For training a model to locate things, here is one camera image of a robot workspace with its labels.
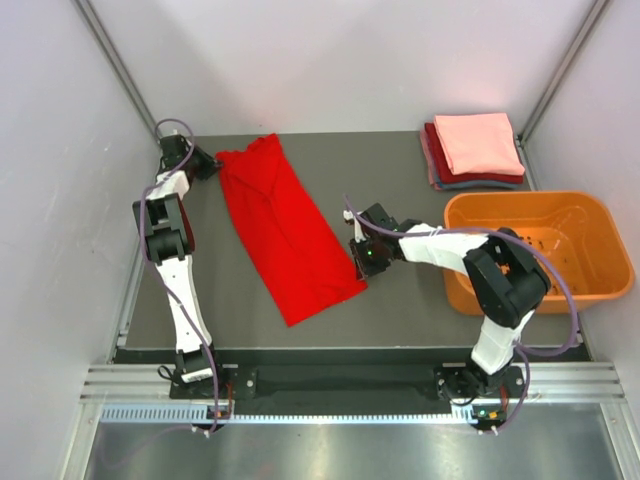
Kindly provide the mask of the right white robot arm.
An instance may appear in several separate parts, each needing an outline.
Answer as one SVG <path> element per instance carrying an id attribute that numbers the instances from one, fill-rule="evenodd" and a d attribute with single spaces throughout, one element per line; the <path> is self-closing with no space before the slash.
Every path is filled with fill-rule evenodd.
<path id="1" fill-rule="evenodd" d="M 385 272 L 394 261 L 428 264 L 468 278 L 484 320 L 458 383 L 467 396 L 498 389 L 515 343 L 551 287 L 515 232 L 447 233 L 413 219 L 399 223 L 378 203 L 359 213 L 347 209 L 343 218 L 354 229 L 349 247 L 359 280 Z"/>

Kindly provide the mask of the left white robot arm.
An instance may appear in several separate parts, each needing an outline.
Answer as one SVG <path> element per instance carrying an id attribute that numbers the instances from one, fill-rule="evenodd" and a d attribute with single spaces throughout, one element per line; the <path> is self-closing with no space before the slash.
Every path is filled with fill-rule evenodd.
<path id="1" fill-rule="evenodd" d="M 167 297 L 175 332 L 172 380 L 194 385 L 205 396 L 226 387 L 227 374 L 216 365 L 215 347 L 205 325 L 193 276 L 195 238 L 184 197 L 196 180 L 207 180 L 221 164 L 193 140 L 174 132 L 159 139 L 155 183 L 132 204 L 143 260 Z"/>

